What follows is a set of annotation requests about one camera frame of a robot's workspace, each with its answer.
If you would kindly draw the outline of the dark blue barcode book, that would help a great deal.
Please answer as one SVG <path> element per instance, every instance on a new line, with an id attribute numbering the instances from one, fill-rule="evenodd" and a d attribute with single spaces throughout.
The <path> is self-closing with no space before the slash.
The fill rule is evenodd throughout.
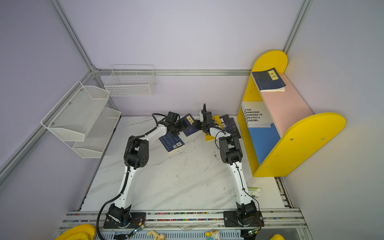
<path id="1" fill-rule="evenodd" d="M 166 135 L 160 137 L 159 140 L 168 153 L 171 153 L 185 145 L 179 136 L 174 136 L 171 133 L 167 133 Z"/>

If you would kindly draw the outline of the white book black lettering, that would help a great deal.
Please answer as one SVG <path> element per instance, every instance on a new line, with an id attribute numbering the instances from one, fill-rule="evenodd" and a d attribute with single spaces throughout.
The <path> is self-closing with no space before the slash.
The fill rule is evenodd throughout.
<path id="1" fill-rule="evenodd" d="M 242 112 L 248 128 L 270 128 L 273 120 L 263 101 L 242 102 Z"/>

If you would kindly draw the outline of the dark blue book yellow label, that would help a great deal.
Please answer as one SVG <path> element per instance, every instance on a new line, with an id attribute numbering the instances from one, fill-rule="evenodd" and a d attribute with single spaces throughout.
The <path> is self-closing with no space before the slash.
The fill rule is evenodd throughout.
<path id="1" fill-rule="evenodd" d="M 284 92 L 286 84 L 275 68 L 252 72 L 252 77 L 260 92 Z"/>

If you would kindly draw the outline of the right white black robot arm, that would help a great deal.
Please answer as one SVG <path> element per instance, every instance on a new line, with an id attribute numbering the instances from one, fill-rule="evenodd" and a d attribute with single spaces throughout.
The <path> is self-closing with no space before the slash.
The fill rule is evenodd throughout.
<path id="1" fill-rule="evenodd" d="M 243 172 L 243 152 L 239 136 L 232 135 L 219 127 L 213 119 L 212 113 L 203 108 L 200 119 L 194 122 L 194 128 L 215 138 L 215 145 L 220 151 L 222 162 L 231 172 L 236 190 L 236 216 L 238 225 L 249 226 L 259 219 L 259 204 L 249 193 Z"/>

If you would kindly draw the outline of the yellow cartoon cover book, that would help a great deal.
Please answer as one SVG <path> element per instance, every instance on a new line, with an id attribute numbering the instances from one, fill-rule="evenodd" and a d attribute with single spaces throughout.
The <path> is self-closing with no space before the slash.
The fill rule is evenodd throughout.
<path id="1" fill-rule="evenodd" d="M 209 131 L 209 134 L 205 134 L 206 142 L 214 141 L 216 134 L 219 131 L 223 131 L 223 126 L 222 126 L 222 123 L 221 123 L 221 120 L 220 120 L 220 116 L 216 115 L 216 116 L 213 116 L 213 118 L 214 118 L 214 122 L 215 122 L 216 125 L 215 125 L 215 128 L 214 128 L 213 134 L 211 133 L 211 131 Z"/>

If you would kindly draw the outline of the black cover book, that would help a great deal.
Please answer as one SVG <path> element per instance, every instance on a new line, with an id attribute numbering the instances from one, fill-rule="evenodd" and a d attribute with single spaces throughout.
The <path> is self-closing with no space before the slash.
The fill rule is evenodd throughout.
<path id="1" fill-rule="evenodd" d="M 236 135 L 240 139 L 242 138 L 234 118 L 230 117 L 229 115 L 223 115 L 223 116 L 220 116 L 220 121 L 223 126 L 223 129 L 226 132 L 230 133 L 231 135 Z"/>

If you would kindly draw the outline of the lower white perforated shelf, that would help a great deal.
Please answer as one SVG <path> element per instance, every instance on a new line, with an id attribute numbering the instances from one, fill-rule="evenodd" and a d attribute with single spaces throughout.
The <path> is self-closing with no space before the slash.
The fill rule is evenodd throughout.
<path id="1" fill-rule="evenodd" d="M 121 112 L 104 108 L 83 142 L 75 142 L 72 150 L 83 159 L 100 159 L 121 118 Z"/>

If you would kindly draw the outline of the small green white box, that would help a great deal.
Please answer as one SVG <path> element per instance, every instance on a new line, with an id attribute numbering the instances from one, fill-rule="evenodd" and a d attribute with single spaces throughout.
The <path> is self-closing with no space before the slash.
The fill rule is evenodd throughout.
<path id="1" fill-rule="evenodd" d="M 261 188 L 248 187 L 248 193 L 249 193 L 253 198 L 259 198 L 259 197 L 261 196 Z"/>

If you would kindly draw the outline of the yellow pink blue bookshelf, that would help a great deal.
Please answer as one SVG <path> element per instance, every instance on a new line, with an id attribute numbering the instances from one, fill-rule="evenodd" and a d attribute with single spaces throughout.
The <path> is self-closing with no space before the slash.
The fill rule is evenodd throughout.
<path id="1" fill-rule="evenodd" d="M 238 120 L 253 177 L 286 177 L 332 140 L 346 126 L 338 113 L 314 114 L 284 74 L 288 56 L 280 50 L 263 53 L 252 70 L 276 69 L 286 84 L 284 92 L 261 92 L 252 76 L 245 103 L 263 103 L 270 114 L 270 128 L 249 128 L 242 110 Z"/>

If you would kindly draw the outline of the white perforated metal shelf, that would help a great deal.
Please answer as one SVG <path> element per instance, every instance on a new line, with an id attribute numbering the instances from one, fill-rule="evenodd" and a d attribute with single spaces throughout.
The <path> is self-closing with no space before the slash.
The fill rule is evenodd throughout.
<path id="1" fill-rule="evenodd" d="M 83 142 L 110 98 L 110 92 L 76 82 L 41 120 L 63 142 Z"/>

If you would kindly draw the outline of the yellow white toy figure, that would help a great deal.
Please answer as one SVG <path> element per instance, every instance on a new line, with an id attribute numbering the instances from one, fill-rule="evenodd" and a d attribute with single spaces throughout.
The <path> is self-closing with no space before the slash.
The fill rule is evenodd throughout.
<path id="1" fill-rule="evenodd" d="M 210 232 L 206 232 L 205 236 L 207 240 L 221 240 L 221 233 L 218 230 L 212 230 Z"/>

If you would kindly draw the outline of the beige toy figure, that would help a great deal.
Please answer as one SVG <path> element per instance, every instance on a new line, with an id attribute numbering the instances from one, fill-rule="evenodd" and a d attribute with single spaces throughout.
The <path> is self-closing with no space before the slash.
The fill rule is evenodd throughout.
<path id="1" fill-rule="evenodd" d="M 165 240 L 166 237 L 164 234 L 158 234 L 156 231 L 152 230 L 147 233 L 147 237 L 153 237 L 154 240 Z"/>

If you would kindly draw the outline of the yellow plastic toy left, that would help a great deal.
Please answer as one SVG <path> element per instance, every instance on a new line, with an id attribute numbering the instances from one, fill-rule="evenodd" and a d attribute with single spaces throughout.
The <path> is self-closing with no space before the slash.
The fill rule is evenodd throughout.
<path id="1" fill-rule="evenodd" d="M 83 224 L 65 231 L 56 240 L 93 240 L 95 235 L 96 228 L 94 226 Z"/>

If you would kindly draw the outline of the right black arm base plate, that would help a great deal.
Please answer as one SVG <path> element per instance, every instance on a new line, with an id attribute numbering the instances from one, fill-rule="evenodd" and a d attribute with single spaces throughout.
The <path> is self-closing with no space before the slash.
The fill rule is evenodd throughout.
<path id="1" fill-rule="evenodd" d="M 249 215 L 248 217 L 240 217 L 236 211 L 224 211 L 224 224 L 225 227 L 264 227 L 264 218 L 261 211 Z"/>

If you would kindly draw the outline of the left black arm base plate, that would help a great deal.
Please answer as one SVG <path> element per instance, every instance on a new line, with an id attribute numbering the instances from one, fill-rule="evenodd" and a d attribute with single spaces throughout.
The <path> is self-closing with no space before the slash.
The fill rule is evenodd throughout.
<path id="1" fill-rule="evenodd" d="M 144 225 L 147 213 L 145 212 L 130 212 L 129 217 L 123 219 L 121 223 L 113 219 L 109 214 L 103 224 L 104 229 L 136 229 L 140 224 Z"/>

